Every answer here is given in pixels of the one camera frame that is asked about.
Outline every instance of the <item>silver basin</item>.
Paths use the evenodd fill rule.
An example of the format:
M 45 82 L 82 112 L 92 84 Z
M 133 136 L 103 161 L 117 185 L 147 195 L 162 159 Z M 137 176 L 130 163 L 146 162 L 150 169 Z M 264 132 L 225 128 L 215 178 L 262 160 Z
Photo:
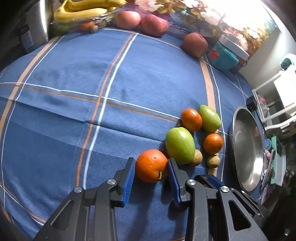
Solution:
M 239 106 L 234 113 L 229 139 L 230 153 L 239 184 L 251 192 L 258 185 L 263 167 L 263 146 L 257 123 L 251 112 Z

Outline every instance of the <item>wall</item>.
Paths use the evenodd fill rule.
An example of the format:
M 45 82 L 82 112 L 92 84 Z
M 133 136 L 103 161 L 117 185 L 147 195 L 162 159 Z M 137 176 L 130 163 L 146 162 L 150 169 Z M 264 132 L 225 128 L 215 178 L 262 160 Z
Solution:
M 240 73 L 246 78 L 252 88 L 256 88 L 269 78 L 278 73 L 280 61 L 288 54 L 296 54 L 296 43 L 282 21 L 268 8 L 269 12 L 278 28 L 274 30 L 262 47 L 249 60 L 246 67 Z M 278 99 L 277 91 L 273 83 L 263 87 L 258 91 L 267 102 Z

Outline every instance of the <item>screw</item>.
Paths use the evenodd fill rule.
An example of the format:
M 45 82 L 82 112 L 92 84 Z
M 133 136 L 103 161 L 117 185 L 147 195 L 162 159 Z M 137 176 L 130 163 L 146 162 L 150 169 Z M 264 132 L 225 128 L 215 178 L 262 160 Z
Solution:
M 74 192 L 76 192 L 76 193 L 80 193 L 80 192 L 82 192 L 82 190 L 83 190 L 82 187 L 75 187 L 74 188 Z
M 222 191 L 222 192 L 229 192 L 229 188 L 228 187 L 226 187 L 226 186 L 222 186 L 221 188 L 220 188 L 220 190 Z
M 108 183 L 109 185 L 114 185 L 114 184 L 116 183 L 116 180 L 115 180 L 115 179 L 109 179 L 109 180 L 107 181 L 107 183 Z
M 187 180 L 187 184 L 193 186 L 196 184 L 196 180 L 189 179 L 189 180 Z
M 285 236 L 288 236 L 289 235 L 289 233 L 290 233 L 290 229 L 285 229 Z

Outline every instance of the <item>cable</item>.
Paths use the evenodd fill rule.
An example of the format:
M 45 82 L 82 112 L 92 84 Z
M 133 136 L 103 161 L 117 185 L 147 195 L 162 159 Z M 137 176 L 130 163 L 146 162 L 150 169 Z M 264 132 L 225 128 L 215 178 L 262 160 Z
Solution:
M 257 116 L 258 116 L 258 119 L 259 119 L 259 121 L 260 121 L 260 123 L 261 123 L 261 125 L 262 125 L 262 127 L 263 127 L 263 130 L 264 130 L 264 133 L 265 133 L 266 137 L 268 137 L 268 134 L 266 133 L 265 127 L 264 127 L 264 125 L 263 125 L 263 123 L 262 123 L 262 121 L 261 121 L 261 119 L 260 119 L 260 117 L 259 117 L 259 115 L 258 115 L 257 110 L 255 110 L 255 112 L 256 112 L 256 114 L 257 114 Z

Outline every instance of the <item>floral backdrop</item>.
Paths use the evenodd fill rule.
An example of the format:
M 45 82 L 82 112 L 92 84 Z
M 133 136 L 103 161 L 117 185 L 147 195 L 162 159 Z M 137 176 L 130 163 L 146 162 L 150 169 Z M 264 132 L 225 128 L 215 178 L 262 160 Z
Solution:
M 129 0 L 122 8 L 166 19 L 169 34 L 181 39 L 189 32 L 198 32 L 209 46 L 221 36 L 218 22 L 225 13 L 221 28 L 237 36 L 250 57 L 276 28 L 259 0 Z

